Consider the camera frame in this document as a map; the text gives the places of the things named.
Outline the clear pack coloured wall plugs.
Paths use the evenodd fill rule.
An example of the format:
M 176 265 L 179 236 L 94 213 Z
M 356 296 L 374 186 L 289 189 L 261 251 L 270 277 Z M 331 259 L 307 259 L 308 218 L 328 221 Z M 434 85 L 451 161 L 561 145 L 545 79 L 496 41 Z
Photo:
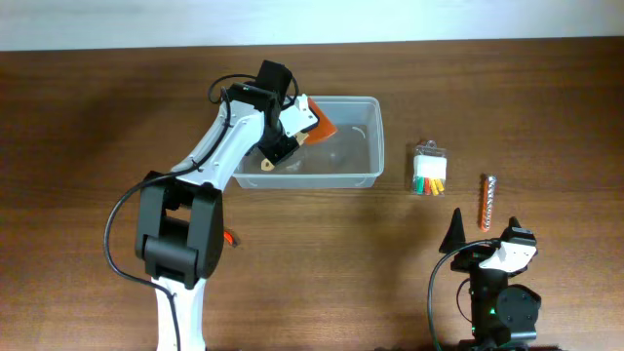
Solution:
M 434 140 L 420 142 L 412 159 L 412 191 L 419 196 L 442 196 L 446 191 L 447 152 Z

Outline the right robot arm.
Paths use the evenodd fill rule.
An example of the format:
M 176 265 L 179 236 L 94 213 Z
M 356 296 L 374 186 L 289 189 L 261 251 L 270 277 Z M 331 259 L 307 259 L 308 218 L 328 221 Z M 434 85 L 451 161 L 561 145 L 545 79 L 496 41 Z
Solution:
M 537 338 L 535 324 L 541 297 L 509 280 L 527 270 L 537 255 L 534 234 L 514 217 L 498 238 L 468 243 L 460 209 L 453 211 L 448 232 L 439 247 L 454 272 L 468 275 L 472 337 L 461 340 L 458 350 L 528 350 Z

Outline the orange handled pliers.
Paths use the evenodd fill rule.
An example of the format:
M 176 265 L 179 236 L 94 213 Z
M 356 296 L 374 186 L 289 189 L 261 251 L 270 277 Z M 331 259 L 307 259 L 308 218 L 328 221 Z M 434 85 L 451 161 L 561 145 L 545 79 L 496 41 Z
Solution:
M 223 232 L 223 236 L 225 241 L 233 248 L 236 248 L 238 246 L 238 240 L 235 238 L 235 236 L 230 233 L 229 231 L 225 230 Z

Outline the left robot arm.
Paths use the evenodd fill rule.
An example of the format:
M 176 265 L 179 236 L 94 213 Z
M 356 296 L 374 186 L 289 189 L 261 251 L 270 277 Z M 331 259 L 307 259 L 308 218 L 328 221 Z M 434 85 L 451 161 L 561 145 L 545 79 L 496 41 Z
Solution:
M 224 245 L 222 193 L 239 163 L 258 150 L 277 166 L 319 127 L 307 96 L 283 64 L 235 74 L 218 115 L 196 147 L 168 173 L 149 173 L 140 190 L 136 256 L 158 303 L 158 349 L 203 350 L 204 289 Z

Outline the clear plastic container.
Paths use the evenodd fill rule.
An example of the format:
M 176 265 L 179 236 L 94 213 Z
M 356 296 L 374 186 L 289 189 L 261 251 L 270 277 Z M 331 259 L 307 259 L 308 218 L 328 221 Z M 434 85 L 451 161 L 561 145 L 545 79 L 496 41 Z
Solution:
M 270 172 L 256 149 L 233 177 L 249 189 L 369 188 L 384 170 L 384 130 L 374 97 L 313 96 L 337 127 L 329 139 L 301 145 Z

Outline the orange scraper wooden handle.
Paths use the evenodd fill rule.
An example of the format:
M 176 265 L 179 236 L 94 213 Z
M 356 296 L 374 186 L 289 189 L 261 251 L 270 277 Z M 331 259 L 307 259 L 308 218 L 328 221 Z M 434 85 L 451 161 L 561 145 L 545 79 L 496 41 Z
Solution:
M 319 117 L 319 125 L 308 133 L 308 138 L 301 144 L 316 144 L 326 141 L 337 132 L 337 127 L 331 122 L 327 115 L 322 111 L 320 106 L 311 98 L 310 106 L 315 114 Z M 271 172 L 276 166 L 261 166 L 263 172 Z

